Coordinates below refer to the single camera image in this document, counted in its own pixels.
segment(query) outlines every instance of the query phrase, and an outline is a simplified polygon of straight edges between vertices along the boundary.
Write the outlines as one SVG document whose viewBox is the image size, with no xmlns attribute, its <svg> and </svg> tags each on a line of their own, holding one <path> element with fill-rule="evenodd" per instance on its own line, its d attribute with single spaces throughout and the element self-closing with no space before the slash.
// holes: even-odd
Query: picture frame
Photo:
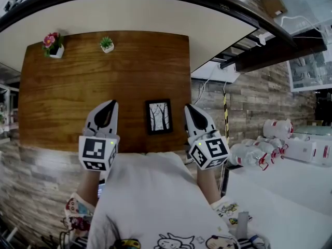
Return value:
<svg viewBox="0 0 332 249">
<path fill-rule="evenodd" d="M 145 107 L 149 135 L 173 132 L 170 99 L 146 101 Z"/>
</svg>

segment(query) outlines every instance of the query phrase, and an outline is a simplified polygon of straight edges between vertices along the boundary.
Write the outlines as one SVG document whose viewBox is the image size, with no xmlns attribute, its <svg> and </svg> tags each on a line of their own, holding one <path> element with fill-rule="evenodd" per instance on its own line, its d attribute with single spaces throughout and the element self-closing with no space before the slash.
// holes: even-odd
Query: succulent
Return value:
<svg viewBox="0 0 332 249">
<path fill-rule="evenodd" d="M 102 38 L 102 40 L 100 41 L 100 45 L 103 48 L 109 48 L 111 45 L 113 44 L 112 40 L 109 37 L 104 37 Z"/>
</svg>

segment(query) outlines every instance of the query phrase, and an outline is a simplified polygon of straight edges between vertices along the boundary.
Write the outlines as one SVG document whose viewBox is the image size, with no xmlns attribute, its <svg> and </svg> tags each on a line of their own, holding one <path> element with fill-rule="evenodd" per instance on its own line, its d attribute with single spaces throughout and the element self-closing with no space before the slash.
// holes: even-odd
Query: white t-shirt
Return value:
<svg viewBox="0 0 332 249">
<path fill-rule="evenodd" d="M 230 204 L 217 203 L 174 153 L 118 154 L 96 208 L 73 194 L 65 211 L 71 240 L 88 236 L 87 248 L 238 249 L 222 217 Z"/>
</svg>

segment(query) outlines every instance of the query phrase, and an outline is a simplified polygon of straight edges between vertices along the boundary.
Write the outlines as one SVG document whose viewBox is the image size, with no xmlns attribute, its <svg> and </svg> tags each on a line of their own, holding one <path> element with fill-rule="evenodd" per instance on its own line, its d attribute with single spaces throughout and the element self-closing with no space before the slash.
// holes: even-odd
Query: person's arm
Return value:
<svg viewBox="0 0 332 249">
<path fill-rule="evenodd" d="M 100 172 L 84 171 L 77 189 L 77 194 L 89 204 L 96 206 L 98 202 L 98 186 Z"/>
<path fill-rule="evenodd" d="M 197 184 L 210 205 L 220 200 L 214 169 L 202 171 L 197 167 Z"/>
</svg>

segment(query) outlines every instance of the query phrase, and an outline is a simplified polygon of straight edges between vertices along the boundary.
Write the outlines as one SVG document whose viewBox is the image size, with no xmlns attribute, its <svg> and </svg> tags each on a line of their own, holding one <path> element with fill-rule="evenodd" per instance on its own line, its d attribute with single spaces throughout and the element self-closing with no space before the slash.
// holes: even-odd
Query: white flower pot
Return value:
<svg viewBox="0 0 332 249">
<path fill-rule="evenodd" d="M 61 45 L 61 47 L 58 49 L 57 54 L 50 54 L 50 57 L 52 58 L 61 58 L 64 52 L 64 47 Z"/>
<path fill-rule="evenodd" d="M 100 46 L 100 47 L 103 49 L 104 53 L 112 52 L 114 50 L 114 44 L 112 44 L 108 48 L 103 48 L 103 46 Z"/>
</svg>

